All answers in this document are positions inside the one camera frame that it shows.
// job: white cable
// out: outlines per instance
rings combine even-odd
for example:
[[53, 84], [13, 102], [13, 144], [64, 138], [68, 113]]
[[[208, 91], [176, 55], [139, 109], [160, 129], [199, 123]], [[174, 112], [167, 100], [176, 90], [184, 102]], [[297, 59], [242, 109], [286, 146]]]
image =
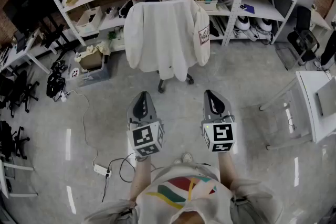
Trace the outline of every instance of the white cable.
[[94, 158], [93, 161], [92, 161], [92, 165], [93, 165], [93, 167], [94, 167], [94, 166], [95, 166], [95, 160], [96, 160], [96, 158], [98, 157], [98, 149], [96, 149], [95, 147], [91, 146], [91, 145], [88, 143], [88, 141], [86, 140], [86, 131], [85, 131], [85, 125], [84, 125], [84, 116], [85, 116], [85, 113], [88, 111], [88, 109], [89, 109], [89, 107], [90, 107], [90, 102], [89, 102], [89, 100], [87, 99], [87, 97], [86, 97], [84, 94], [78, 94], [78, 93], [77, 93], [76, 91], [74, 91], [74, 90], [71, 90], [71, 91], [67, 92], [67, 93], [65, 94], [65, 96], [69, 95], [71, 92], [74, 92], [76, 95], [84, 96], [85, 99], [86, 99], [86, 101], [88, 101], [88, 107], [86, 108], [86, 110], [85, 110], [85, 112], [84, 112], [84, 114], [83, 114], [83, 117], [82, 117], [82, 124], [83, 124], [83, 129], [84, 129], [84, 138], [85, 138], [85, 143], [86, 143], [86, 145], [89, 146], [89, 147], [91, 147], [91, 148], [93, 148], [94, 150], [97, 151], [97, 154], [96, 154], [95, 158]]

